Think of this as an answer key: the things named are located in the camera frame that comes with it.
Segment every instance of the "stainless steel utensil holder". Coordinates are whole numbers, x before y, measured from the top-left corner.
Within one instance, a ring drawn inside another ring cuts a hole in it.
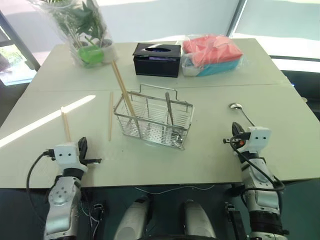
[[[166,99],[142,94],[142,86],[175,91],[175,100],[170,100],[174,125],[168,113]],[[173,88],[141,84],[139,92],[128,91],[128,94],[136,117],[130,115],[123,95],[113,110],[122,133],[183,150],[194,114],[193,105],[178,100],[178,91]]]

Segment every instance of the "potted plant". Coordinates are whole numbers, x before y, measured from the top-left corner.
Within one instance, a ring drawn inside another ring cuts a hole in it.
[[[115,59],[113,41],[95,0],[30,0],[56,24],[78,64],[93,67]]]

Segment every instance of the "pink towel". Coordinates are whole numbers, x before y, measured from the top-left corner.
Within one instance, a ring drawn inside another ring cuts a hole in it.
[[[191,55],[195,67],[237,60],[243,53],[227,36],[206,35],[183,42],[183,50]]]

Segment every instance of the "black tissue box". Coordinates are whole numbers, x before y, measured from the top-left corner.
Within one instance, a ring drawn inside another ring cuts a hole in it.
[[[133,55],[137,75],[178,77],[181,45],[138,43]]]

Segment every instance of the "plastic bag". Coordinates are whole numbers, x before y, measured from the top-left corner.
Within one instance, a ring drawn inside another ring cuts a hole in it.
[[[227,36],[188,37],[182,43],[181,67],[185,76],[207,76],[235,69],[243,53]]]
[[[117,58],[114,43],[95,0],[29,0],[58,28],[74,62],[87,68]]]

